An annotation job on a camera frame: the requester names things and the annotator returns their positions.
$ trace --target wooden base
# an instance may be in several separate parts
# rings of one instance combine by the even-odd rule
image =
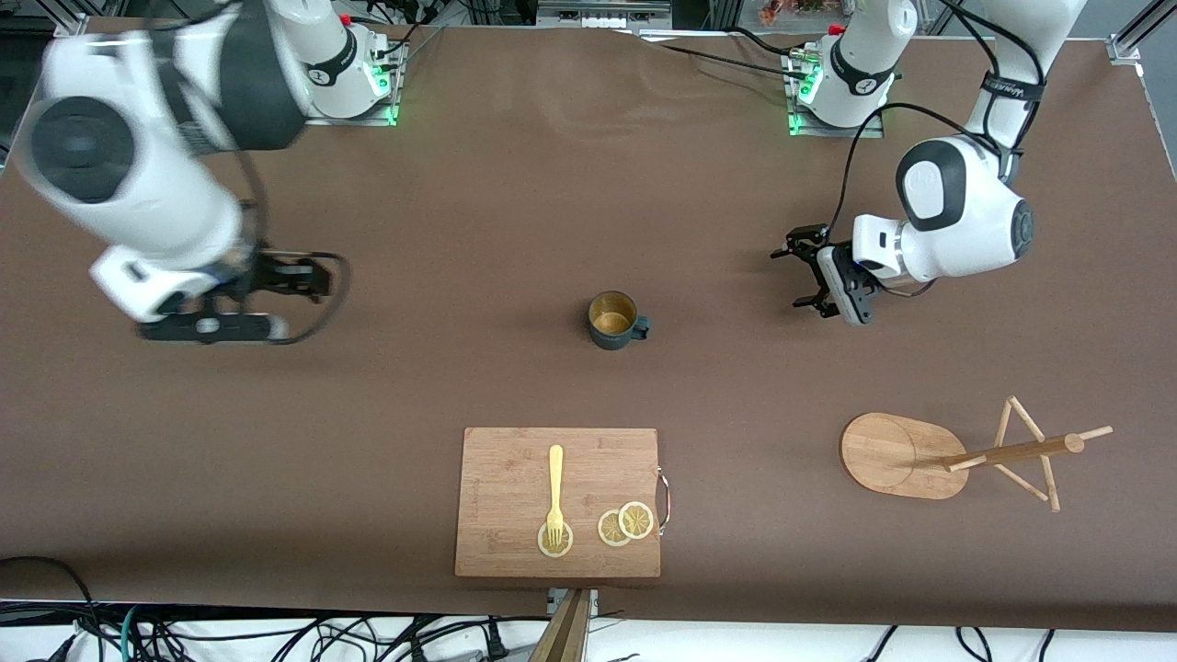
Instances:
[[[964,488],[969,470],[949,472],[942,458],[964,454],[964,444],[939,425],[865,413],[842,433],[842,463],[862,486],[885,495],[949,498]]]

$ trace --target yellow fork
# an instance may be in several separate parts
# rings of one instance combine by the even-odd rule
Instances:
[[[552,479],[552,509],[547,511],[547,548],[557,549],[564,539],[564,514],[560,512],[560,475],[564,471],[564,446],[547,449],[547,472]]]

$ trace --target wooden mug stand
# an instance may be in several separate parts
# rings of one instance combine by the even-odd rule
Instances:
[[[1035,441],[1003,445],[1013,411],[1030,429]],[[969,469],[992,466],[1059,511],[1058,485],[1050,458],[1083,452],[1086,442],[1111,433],[1110,426],[1086,432],[1046,437],[1018,398],[1010,396],[1002,408],[993,448],[966,452],[952,432],[923,421],[890,413],[866,413],[853,419],[842,433],[842,462],[860,485],[886,495],[916,498],[949,498],[964,488]],[[1005,465],[1038,458],[1046,478],[1043,492]]]

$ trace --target mug handle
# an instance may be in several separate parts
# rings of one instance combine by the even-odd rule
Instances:
[[[633,330],[630,331],[630,337],[634,340],[645,340],[649,335],[650,318],[644,315],[639,315],[638,320],[633,323]]]

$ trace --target metal frame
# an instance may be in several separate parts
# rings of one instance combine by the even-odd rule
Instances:
[[[1119,32],[1108,38],[1108,57],[1113,65],[1136,65],[1141,61],[1141,44],[1151,37],[1170,16],[1177,13],[1177,0],[1151,0],[1139,14]]]

